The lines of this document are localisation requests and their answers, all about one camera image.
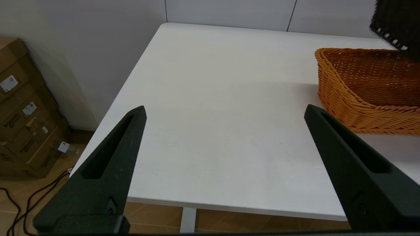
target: white table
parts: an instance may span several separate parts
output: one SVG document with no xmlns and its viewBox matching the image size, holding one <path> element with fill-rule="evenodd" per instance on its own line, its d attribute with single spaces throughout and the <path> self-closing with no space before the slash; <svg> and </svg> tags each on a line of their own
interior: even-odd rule
<svg viewBox="0 0 420 236">
<path fill-rule="evenodd" d="M 379 39 L 163 24 L 75 169 L 126 112 L 144 105 L 146 128 L 130 202 L 346 220 L 304 121 L 322 106 L 321 47 L 389 48 Z M 419 137 L 361 135 L 420 182 Z"/>
</svg>

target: tiled floor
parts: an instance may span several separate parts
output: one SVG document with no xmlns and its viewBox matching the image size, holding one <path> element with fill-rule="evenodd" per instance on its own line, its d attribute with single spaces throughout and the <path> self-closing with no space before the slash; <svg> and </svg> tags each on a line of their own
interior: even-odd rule
<svg viewBox="0 0 420 236">
<path fill-rule="evenodd" d="M 82 151 L 91 136 L 92 133 L 89 132 L 76 132 L 74 135 L 75 138 L 72 141 L 78 143 L 74 145 Z M 7 188 L 12 198 L 21 206 L 22 210 L 25 210 L 26 201 L 34 191 L 52 182 L 64 170 L 71 168 L 78 158 L 79 155 L 62 156 L 45 179 L 0 179 L 0 187 Z M 61 181 L 46 199 L 41 201 L 39 206 L 30 212 L 26 223 L 26 227 L 30 233 L 36 233 L 36 230 L 32 227 L 33 217 L 66 181 L 67 177 Z M 17 209 L 15 206 L 10 203 L 4 191 L 0 191 L 0 235 L 5 235 L 16 213 Z M 131 233 L 179 233 L 182 208 L 128 202 L 124 215 L 131 224 Z M 350 226 L 347 222 L 198 209 L 195 232 L 284 232 L 349 229 Z M 25 235 L 22 221 L 16 226 L 15 235 Z"/>
<path fill-rule="evenodd" d="M 178 233 L 182 208 L 127 203 L 131 233 Z M 197 210 L 196 233 L 349 230 L 348 222 Z"/>
</svg>

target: orange wicker basket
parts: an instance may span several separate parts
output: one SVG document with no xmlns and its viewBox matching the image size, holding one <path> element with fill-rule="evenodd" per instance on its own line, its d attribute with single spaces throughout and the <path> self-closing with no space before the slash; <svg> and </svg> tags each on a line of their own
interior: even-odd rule
<svg viewBox="0 0 420 236">
<path fill-rule="evenodd" d="M 420 135 L 420 63 L 396 50 L 321 48 L 318 96 L 354 132 Z"/>
</svg>

